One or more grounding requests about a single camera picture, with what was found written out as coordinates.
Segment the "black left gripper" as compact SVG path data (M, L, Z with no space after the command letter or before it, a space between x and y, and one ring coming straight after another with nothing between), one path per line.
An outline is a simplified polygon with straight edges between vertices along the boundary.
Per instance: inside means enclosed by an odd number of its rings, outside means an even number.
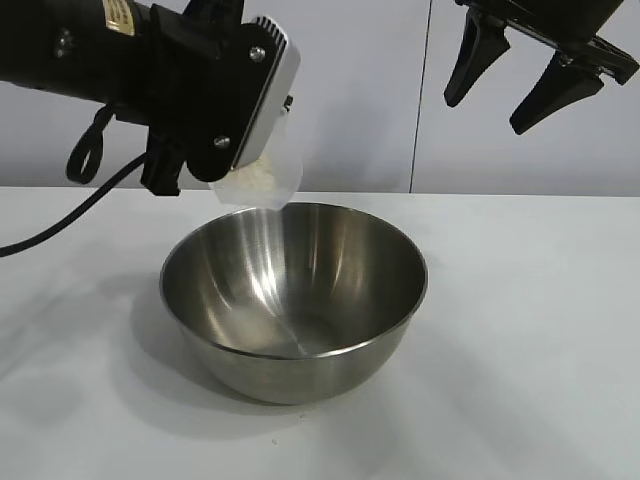
M177 196L184 168L205 183L232 170L239 134L231 120L229 58L243 10L242 1L190 1L181 12L150 8L150 114L141 183L156 196Z

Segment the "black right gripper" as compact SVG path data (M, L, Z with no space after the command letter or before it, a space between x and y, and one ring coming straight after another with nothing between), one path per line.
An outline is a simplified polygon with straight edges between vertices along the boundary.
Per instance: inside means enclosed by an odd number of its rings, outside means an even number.
M598 36L619 1L465 1L460 50L444 90L457 106L481 75L510 49L506 25L556 50L509 122L522 135L553 113L601 90L601 68L623 85L639 70L627 52Z

